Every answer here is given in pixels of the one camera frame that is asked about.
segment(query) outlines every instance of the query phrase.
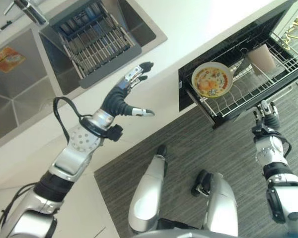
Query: bowl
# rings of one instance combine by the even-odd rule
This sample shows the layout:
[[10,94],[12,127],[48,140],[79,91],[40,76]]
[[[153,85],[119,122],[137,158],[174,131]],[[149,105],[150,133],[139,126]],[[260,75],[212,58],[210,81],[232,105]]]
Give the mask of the bowl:
[[224,64],[208,62],[198,66],[193,71],[191,83],[200,96],[217,98],[231,89],[233,75]]

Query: dish rack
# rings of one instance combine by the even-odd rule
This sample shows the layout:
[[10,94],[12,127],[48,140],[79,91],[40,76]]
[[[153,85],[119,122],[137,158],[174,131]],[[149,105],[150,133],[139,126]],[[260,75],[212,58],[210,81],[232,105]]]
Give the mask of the dish rack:
[[[276,64],[276,68],[269,73],[264,73],[254,63],[250,64],[233,78],[233,86],[230,91],[218,98],[201,97],[191,84],[192,72],[181,75],[185,80],[186,92],[210,116],[214,128],[239,115],[241,111],[245,110],[244,106],[247,106],[246,109],[248,109],[260,102],[260,100],[256,101],[259,96],[263,98],[265,95],[270,95],[274,86],[298,70],[298,52],[292,47],[286,51],[279,42],[282,40],[274,33],[271,33],[270,38],[262,38],[261,35],[249,36],[241,41],[236,41],[232,47],[219,51],[211,58],[209,61],[227,65],[231,73],[234,74],[242,66],[245,52],[266,44]],[[196,66],[202,62],[195,61],[194,64]],[[255,75],[254,67],[261,72],[261,75]]]
[[141,47],[100,0],[88,1],[50,24],[58,32],[83,88],[141,53]]

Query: sink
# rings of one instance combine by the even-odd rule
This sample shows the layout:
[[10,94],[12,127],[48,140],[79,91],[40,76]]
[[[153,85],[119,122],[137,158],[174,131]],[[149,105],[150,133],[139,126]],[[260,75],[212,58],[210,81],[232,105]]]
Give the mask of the sink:
[[[92,70],[88,72],[80,70],[84,65],[78,69],[80,65],[78,63],[73,65],[71,60],[73,57],[69,58],[69,55],[72,56],[73,53],[68,53],[70,50],[65,50],[64,48],[64,41],[61,40],[59,33],[62,33],[65,39],[67,35],[64,34],[64,30],[63,28],[61,29],[60,26],[62,26],[64,22],[67,22],[67,19],[71,19],[71,17],[75,19],[76,16],[73,17],[73,15],[75,15],[74,12],[77,14],[81,9],[84,10],[86,6],[91,6],[91,4],[95,2],[101,1],[80,0],[75,2],[50,19],[49,25],[40,30],[40,38],[63,95],[68,95],[79,87],[90,87],[97,81],[110,75],[131,60],[150,51],[167,39],[135,0],[104,0],[101,3],[106,9],[105,11],[113,15],[118,24],[126,30],[128,37],[135,42],[135,45],[129,49],[124,49],[122,53],[114,55],[112,58],[108,58],[108,62],[95,65],[95,68],[92,68]],[[77,50],[77,54],[80,54],[79,51],[84,54],[93,53],[94,46],[91,43],[86,48],[87,50]],[[97,61],[92,55],[84,58],[86,62],[88,59],[90,59],[89,63],[92,60]]]
[[124,28],[126,37],[134,42],[132,50],[123,48],[109,63],[101,65],[87,77],[81,78],[69,58],[55,25],[83,4],[100,0],[77,0],[56,14],[49,24],[36,25],[11,36],[0,45],[11,47],[25,61],[8,73],[0,71],[0,146],[52,112],[55,96],[78,96],[99,80],[125,64],[145,54],[167,37],[140,8],[135,0],[104,0],[106,11]]
[[0,71],[0,138],[50,106],[55,97],[32,30],[7,45],[25,60],[9,72]]

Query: white cup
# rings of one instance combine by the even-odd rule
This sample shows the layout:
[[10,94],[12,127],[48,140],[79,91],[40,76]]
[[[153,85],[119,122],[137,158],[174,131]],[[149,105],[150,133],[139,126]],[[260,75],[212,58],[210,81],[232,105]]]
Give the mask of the white cup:
[[266,44],[247,53],[247,56],[252,62],[256,75],[261,75],[262,72],[268,73],[276,68],[276,64]]

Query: wire rack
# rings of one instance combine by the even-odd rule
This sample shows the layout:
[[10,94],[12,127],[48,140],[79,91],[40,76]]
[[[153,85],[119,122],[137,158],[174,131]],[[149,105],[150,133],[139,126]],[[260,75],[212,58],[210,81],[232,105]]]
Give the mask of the wire rack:
[[59,29],[63,47],[81,79],[135,45],[99,1],[66,20]]
[[[212,116],[224,118],[298,69],[298,52],[291,47],[285,52],[285,49],[276,42],[276,40],[281,41],[281,39],[274,33],[272,33],[272,37],[275,40],[271,38],[261,39],[258,36],[256,38],[256,46],[266,44],[277,67],[272,72],[264,73],[252,63],[233,78],[233,86],[225,95],[215,99],[199,97],[200,102],[205,105],[205,108]],[[245,52],[243,50],[246,48],[241,48],[240,46],[250,40],[247,38],[241,42],[236,42],[234,47],[222,52],[211,61],[229,57],[230,53],[236,54],[236,50],[239,50],[239,53],[244,55]],[[241,66],[243,60],[244,58],[241,58],[229,67],[232,74]],[[254,68],[257,68],[261,75],[256,75]]]

